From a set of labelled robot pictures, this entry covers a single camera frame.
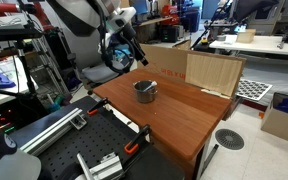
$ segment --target wooden board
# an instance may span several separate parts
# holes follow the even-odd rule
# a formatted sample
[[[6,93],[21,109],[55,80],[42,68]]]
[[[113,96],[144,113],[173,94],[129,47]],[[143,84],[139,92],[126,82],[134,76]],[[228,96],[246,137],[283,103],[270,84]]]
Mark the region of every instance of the wooden board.
[[[185,82],[232,97],[245,61],[189,54]]]
[[[155,101],[142,104],[136,100],[133,83],[155,80]],[[179,157],[192,160],[203,147],[231,100],[213,96],[200,88],[137,69],[94,89],[140,127],[151,125],[152,135]]]

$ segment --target metal frame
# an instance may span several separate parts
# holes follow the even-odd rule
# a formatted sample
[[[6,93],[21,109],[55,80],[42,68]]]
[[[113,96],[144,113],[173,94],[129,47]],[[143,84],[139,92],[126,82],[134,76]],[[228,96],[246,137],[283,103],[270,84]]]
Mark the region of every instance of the metal frame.
[[[196,156],[193,179],[199,180],[202,177],[202,172],[204,169],[204,163],[206,160],[207,149],[208,149],[208,146],[210,144],[211,136],[212,135],[210,135],[207,138],[203,148],[200,150],[200,152]]]
[[[48,74],[50,75],[50,77],[51,77],[56,89],[58,90],[58,92],[61,94],[69,93],[69,90],[67,89],[67,87],[66,87],[66,85],[65,85],[56,65],[55,65],[54,60],[50,57],[46,46],[41,41],[41,38],[40,39],[32,39],[32,43],[33,43],[34,49],[37,51],[37,53],[38,53],[38,55],[39,55],[39,57],[43,63],[42,66],[34,69],[34,72],[46,68],[46,70],[47,70]]]
[[[81,113],[81,109],[75,108],[52,126],[24,144],[20,149],[28,154],[38,156],[65,133],[71,130],[72,127],[80,126],[80,128],[77,129],[81,129],[86,124],[86,121],[80,116]]]

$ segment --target red object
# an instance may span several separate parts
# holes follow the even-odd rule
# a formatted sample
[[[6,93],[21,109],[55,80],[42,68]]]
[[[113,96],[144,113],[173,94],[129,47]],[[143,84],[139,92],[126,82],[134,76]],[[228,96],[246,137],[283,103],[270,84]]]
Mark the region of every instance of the red object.
[[[258,116],[259,116],[261,119],[264,119],[264,112],[259,112],[259,113],[258,113]]]
[[[98,110],[95,109],[95,110],[93,110],[93,111],[87,111],[87,114],[88,114],[89,116],[92,116],[92,115],[96,114],[97,112],[98,112]]]
[[[34,6],[36,9],[36,13],[34,15],[37,17],[37,19],[42,24],[44,31],[49,30],[49,29],[54,29],[50,20],[48,19],[48,17],[44,13],[44,10],[42,9],[41,4],[40,3],[34,3]]]
[[[172,19],[162,21],[162,25],[177,25],[180,22],[180,18],[177,15],[177,6],[164,5],[162,8],[162,17],[172,17]]]
[[[6,12],[17,13],[19,11],[18,5],[0,3],[0,17],[6,16]]]
[[[128,149],[129,146],[130,146],[131,142],[129,142],[128,144],[126,144],[126,146],[124,146],[124,151],[127,153],[127,154],[133,154],[135,151],[137,151],[138,149],[138,144],[135,144],[132,149]]]

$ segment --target metal bracket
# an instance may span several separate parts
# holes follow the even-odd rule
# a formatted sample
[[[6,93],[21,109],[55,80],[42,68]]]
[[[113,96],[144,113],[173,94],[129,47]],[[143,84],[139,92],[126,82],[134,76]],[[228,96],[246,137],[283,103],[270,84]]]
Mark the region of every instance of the metal bracket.
[[[77,154],[77,158],[82,166],[84,174],[80,175],[75,180],[116,180],[124,174],[120,158],[114,152],[104,156],[101,160],[101,164],[89,170],[80,154]]]
[[[70,122],[77,130],[82,129],[87,124],[87,122],[84,119],[84,114],[77,115]]]

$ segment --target wooden table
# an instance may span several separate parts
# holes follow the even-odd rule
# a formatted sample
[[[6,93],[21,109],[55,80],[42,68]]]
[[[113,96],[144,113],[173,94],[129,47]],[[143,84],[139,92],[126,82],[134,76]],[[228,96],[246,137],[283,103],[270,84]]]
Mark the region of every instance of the wooden table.
[[[133,83],[140,80],[157,82],[154,102],[137,102]],[[102,98],[108,97],[118,111],[139,126],[149,124],[152,136],[161,144],[160,149],[172,159],[176,156],[175,161],[185,169],[188,177],[196,176],[192,160],[201,152],[231,104],[231,100],[143,69],[118,77],[95,88],[94,92]]]

